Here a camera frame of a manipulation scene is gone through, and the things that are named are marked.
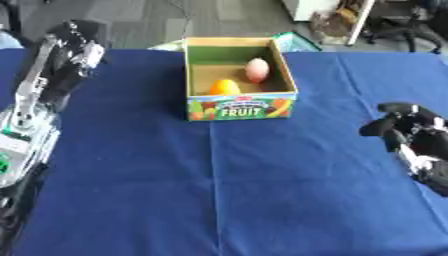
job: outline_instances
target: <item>cable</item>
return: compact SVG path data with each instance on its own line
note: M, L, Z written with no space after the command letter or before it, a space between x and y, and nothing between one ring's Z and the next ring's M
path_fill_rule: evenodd
M184 30L182 32L182 39L184 39L187 34L188 25L190 25L190 22L191 22L191 17L190 17L190 15L188 15L187 11L185 10L185 5L181 6L179 3L175 3L172 0L165 0L165 2L168 3L169 5L175 7L176 9L178 9L184 16L184 18L186 20L185 25L184 25Z

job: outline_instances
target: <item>navy blue cloth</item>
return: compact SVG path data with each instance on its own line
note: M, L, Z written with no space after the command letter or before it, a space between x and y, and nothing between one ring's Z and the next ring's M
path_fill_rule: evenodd
M0 51L0 106L23 52ZM112 50L72 97L17 256L443 255L448 199L378 138L385 101L448 117L430 54L291 53L290 119L185 121L180 53Z

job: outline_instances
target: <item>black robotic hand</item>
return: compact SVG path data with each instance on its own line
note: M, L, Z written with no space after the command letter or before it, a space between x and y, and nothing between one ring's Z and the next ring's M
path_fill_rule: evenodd
M381 137L389 152L398 153L409 174L442 196L448 196L448 122L409 103L384 103L385 117L360 129L362 136Z

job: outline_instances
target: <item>fruit box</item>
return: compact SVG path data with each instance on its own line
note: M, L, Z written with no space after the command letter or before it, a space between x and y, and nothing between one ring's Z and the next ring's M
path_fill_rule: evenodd
M298 91L288 67L271 38L188 38L185 42L187 104L190 121L289 117ZM268 62L261 84L245 74L254 58ZM241 94L210 95L217 80L231 79Z

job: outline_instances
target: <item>box label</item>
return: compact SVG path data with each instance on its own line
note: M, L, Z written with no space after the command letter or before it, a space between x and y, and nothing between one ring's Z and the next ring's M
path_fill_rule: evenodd
M237 97L216 101L189 101L189 120L242 120L288 117L294 100Z

